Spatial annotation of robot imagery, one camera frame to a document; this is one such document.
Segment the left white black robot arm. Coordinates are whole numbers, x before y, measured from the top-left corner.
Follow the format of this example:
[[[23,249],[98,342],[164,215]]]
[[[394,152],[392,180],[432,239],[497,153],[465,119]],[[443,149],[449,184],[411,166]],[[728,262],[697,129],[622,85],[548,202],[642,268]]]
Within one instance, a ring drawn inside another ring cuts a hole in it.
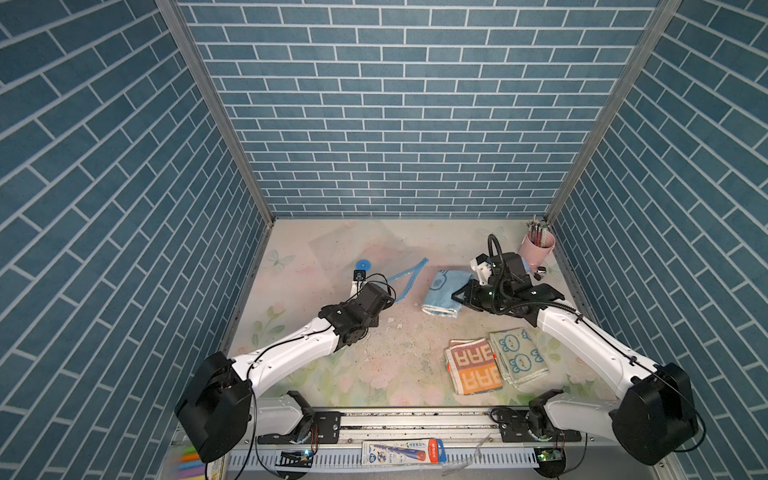
[[[174,408],[200,460],[211,463],[225,456],[248,427],[256,435],[303,432],[300,423],[311,409],[301,397],[259,397],[295,371],[364,338],[395,299],[389,285],[369,281],[344,302],[322,307],[306,325],[266,347],[233,358],[215,352],[204,359]]]

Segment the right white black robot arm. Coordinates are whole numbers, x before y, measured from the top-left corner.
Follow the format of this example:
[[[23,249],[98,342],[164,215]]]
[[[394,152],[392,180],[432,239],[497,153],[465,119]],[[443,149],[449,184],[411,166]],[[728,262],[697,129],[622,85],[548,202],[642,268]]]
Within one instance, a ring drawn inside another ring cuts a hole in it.
[[[560,341],[610,387],[613,399],[584,400],[562,389],[528,404],[526,423],[537,439],[566,431],[594,434],[618,443],[632,458],[654,465],[671,453],[698,449],[707,437],[695,407],[689,375],[661,365],[622,344],[577,311],[546,283],[534,284],[522,257],[503,251],[495,235],[488,251],[471,262],[474,273],[453,300],[482,313],[519,318]]]

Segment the clear vacuum bag blue zipper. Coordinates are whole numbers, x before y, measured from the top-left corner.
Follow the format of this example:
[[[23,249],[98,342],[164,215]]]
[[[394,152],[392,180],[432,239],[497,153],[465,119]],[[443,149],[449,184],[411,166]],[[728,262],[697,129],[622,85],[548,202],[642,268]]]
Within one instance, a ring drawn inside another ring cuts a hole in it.
[[[310,241],[309,247],[333,293],[344,299],[357,292],[361,282],[354,272],[363,270],[368,281],[390,285],[400,302],[428,263],[421,251],[380,221],[343,224]]]

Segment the light blue towel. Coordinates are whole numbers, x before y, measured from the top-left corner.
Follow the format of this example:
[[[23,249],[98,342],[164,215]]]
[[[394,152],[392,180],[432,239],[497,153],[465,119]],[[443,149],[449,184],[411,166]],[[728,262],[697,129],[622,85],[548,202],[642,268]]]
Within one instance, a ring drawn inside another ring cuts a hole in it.
[[[457,318],[462,307],[452,295],[464,288],[472,274],[464,270],[438,270],[422,303],[423,313],[436,317]]]

